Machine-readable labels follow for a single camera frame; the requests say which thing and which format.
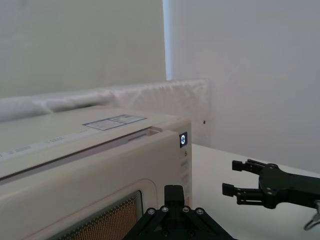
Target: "white fabric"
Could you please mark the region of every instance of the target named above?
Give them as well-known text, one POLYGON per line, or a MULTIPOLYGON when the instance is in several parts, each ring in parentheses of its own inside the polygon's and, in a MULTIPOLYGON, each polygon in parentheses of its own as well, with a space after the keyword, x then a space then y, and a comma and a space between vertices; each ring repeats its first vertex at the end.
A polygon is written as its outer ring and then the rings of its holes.
POLYGON ((205 79, 95 88, 0 99, 0 122, 104 105, 188 117, 192 142, 210 146, 210 82, 205 79))

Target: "white tabletop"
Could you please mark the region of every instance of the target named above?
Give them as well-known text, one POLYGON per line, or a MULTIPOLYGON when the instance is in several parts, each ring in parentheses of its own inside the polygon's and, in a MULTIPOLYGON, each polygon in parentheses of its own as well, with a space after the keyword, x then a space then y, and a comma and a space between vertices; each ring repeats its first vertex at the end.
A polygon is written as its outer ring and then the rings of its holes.
MULTIPOLYGON (((258 175, 233 171, 232 161, 248 158, 212 148, 192 145, 192 208, 202 207, 238 240, 319 240, 320 225, 304 231, 316 213, 313 208, 280 203, 276 209, 237 205, 236 197, 222 195, 222 183, 239 188, 258 188, 258 175)), ((320 174, 278 165, 294 174, 320 178, 320 174)))

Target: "screw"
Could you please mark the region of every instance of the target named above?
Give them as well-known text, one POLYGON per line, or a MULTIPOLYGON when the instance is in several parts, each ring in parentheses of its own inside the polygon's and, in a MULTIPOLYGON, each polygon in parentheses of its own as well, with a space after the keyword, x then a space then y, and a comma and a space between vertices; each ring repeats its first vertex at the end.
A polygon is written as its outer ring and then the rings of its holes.
POLYGON ((203 211, 202 209, 198 209, 198 210, 196 211, 196 213, 199 214, 199 215, 201 215, 201 214, 204 214, 204 211, 203 211))
POLYGON ((162 235, 166 238, 169 235, 169 232, 167 230, 162 231, 162 235))
POLYGON ((150 214, 150 215, 155 214, 155 210, 153 210, 153 209, 149 209, 149 210, 148 210, 148 214, 150 214))
POLYGON ((168 209, 166 206, 164 206, 164 207, 161 209, 161 211, 164 212, 164 213, 166 213, 166 212, 169 211, 169 209, 168 209))
POLYGON ((189 235, 190 237, 193 237, 193 236, 195 235, 195 232, 192 231, 192 230, 189 230, 189 231, 188 231, 188 235, 189 235))

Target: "microwave oven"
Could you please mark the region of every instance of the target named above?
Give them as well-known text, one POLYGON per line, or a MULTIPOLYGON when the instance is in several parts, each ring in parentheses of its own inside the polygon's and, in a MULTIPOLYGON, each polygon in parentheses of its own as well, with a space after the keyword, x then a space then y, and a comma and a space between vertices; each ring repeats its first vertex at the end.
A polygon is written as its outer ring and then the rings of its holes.
POLYGON ((192 204, 191 122, 87 107, 0 123, 0 239, 120 240, 164 186, 192 204))

